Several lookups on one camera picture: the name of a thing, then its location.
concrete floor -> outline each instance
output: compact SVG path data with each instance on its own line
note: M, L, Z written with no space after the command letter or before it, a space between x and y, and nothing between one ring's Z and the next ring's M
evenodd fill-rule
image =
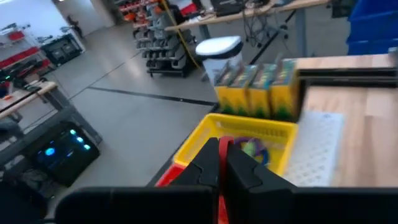
M317 56L345 55L349 24L331 20L325 6L307 9L308 51ZM280 21L287 13L278 15ZM288 24L287 50L278 37L258 62L273 62L278 52L295 57L294 18ZM240 35L243 22L209 26L213 37ZM200 40L198 29L192 29ZM143 186L176 150L210 106L111 93L90 87L216 101L213 88L200 81L200 72L188 78L155 76L146 73L145 61L132 42L130 25L96 31L86 37L87 51L48 74L71 99L80 113L103 136L101 156L87 168L72 187L53 200L56 204L73 189L85 186ZM243 58L250 61L258 49L246 44ZM54 111L39 100L22 108L23 128L40 124Z

workbench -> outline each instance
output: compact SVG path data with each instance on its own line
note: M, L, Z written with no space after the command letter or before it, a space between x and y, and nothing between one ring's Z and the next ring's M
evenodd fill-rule
M1 149L0 166L19 155L27 145L43 135L48 128L55 126L61 121L74 121L78 123L89 134L95 144L99 144L102 141L101 136L86 119L82 117L70 103L69 99L62 94L55 82L39 81L31 83L30 85L40 87L40 90L34 92L17 90L11 94L12 98L10 100L0 100L0 119L15 113L19 108L37 98L41 98L43 103L50 103L58 113L25 134L22 139L18 139L8 147Z
M299 69L388 68L388 55L299 58ZM398 92L395 88L309 86L303 110L340 113L344 126L333 186L397 186ZM167 161L149 182L154 185L169 167Z
M259 9L256 9L254 12L253 9L246 9L245 10L245 16L246 17L252 17L252 16L258 16L261 14L272 14L272 13L278 13L278 12L283 12L283 11L291 11L291 10L296 10L295 13L295 28L296 28L296 35L297 35L297 53L301 57L308 57L307 53L307 28L305 24L305 8L307 7L312 7L312 6L318 6L321 4L326 4L330 0L294 0L293 2L282 6L282 7L273 7L274 6L274 1L271 0L269 4L260 7ZM210 33L208 30L207 25L208 24L216 24L220 22L228 22L228 21L233 21L237 19L242 19L243 18L243 13L237 13L233 15L228 15L228 16L222 16L222 17L215 17L214 15L209 15L205 16L202 20L200 21L186 21L180 25L177 26L172 26L172 27L166 27L165 30L179 30L179 29L188 29L191 27L199 26L199 31L201 34L201 37L203 40L209 39L210 38Z

trash can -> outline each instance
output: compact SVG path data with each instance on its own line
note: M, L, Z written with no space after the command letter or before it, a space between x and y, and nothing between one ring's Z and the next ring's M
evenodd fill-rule
M228 61L232 67L242 61L242 48L240 36L211 38L198 44L196 54L203 60L203 66L212 85Z

white pegboard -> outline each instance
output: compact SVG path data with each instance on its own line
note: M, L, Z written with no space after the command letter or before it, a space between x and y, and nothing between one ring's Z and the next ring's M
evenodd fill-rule
M300 187L330 186L343 123L341 114L304 111L284 178Z

yellow basket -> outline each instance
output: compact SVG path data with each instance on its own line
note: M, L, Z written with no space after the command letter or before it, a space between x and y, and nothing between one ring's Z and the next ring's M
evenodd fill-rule
M268 148L268 168L282 175L292 152L296 130L297 125L294 123L210 113L191 133L173 160L175 163L188 166L209 138L253 137L262 139Z

